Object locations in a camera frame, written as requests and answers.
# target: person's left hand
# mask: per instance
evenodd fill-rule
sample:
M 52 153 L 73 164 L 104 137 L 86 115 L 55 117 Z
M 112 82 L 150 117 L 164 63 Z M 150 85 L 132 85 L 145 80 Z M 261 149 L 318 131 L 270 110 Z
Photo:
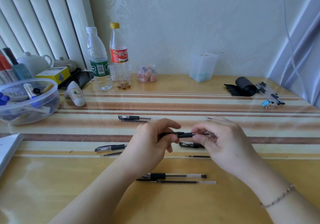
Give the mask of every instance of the person's left hand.
M 133 178 L 141 177 L 154 170 L 165 156 L 165 151 L 172 152 L 171 143 L 180 142 L 174 134 L 162 138 L 158 136 L 163 132 L 173 132 L 169 127 L 180 129 L 181 125 L 169 119 L 138 125 L 129 144 L 118 158 L 121 166 Z

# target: white box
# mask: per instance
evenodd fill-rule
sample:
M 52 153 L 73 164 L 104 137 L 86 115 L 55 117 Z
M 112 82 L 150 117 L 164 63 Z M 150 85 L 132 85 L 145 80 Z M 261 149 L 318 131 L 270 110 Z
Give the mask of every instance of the white box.
M 211 53 L 193 55 L 189 76 L 196 82 L 211 80 L 219 56 Z

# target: small teapot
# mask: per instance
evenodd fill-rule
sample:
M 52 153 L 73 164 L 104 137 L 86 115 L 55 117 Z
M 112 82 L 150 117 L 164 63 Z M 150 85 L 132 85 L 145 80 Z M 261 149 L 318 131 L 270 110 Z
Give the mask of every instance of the small teapot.
M 63 57 L 59 57 L 53 64 L 53 67 L 68 67 L 70 72 L 74 72 L 77 69 L 77 65 L 72 60 L 64 60 Z
M 48 55 L 43 56 L 37 56 L 37 55 L 31 55 L 30 52 L 24 52 L 24 56 L 18 58 L 19 64 L 25 64 L 28 68 L 30 74 L 32 77 L 35 77 L 35 75 L 39 74 L 40 72 L 45 71 L 46 69 L 50 68 L 52 65 L 52 59 Z

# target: beaded bracelet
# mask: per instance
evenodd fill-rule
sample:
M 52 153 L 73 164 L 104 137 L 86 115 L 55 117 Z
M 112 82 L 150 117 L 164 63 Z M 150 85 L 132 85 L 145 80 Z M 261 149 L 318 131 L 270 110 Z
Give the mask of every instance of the beaded bracelet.
M 268 205 L 263 205 L 262 203 L 260 203 L 260 206 L 262 208 L 268 208 L 270 206 L 273 206 L 274 204 L 277 204 L 278 202 L 280 202 L 284 197 L 286 197 L 287 194 L 289 194 L 292 190 L 294 190 L 294 185 L 290 184 L 290 187 L 286 190 L 286 192 L 284 192 L 279 198 L 277 198 L 275 201 L 273 201 L 271 204 Z

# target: damask wallpaper pattern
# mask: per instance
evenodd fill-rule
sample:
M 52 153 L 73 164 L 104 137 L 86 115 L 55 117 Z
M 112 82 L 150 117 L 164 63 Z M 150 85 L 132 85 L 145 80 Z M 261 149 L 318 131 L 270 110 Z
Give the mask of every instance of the damask wallpaper pattern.
M 305 0 L 285 0 L 289 28 Z M 220 55 L 216 75 L 266 76 L 285 41 L 281 0 L 90 0 L 98 35 L 109 48 L 119 22 L 133 68 L 189 73 L 191 54 Z

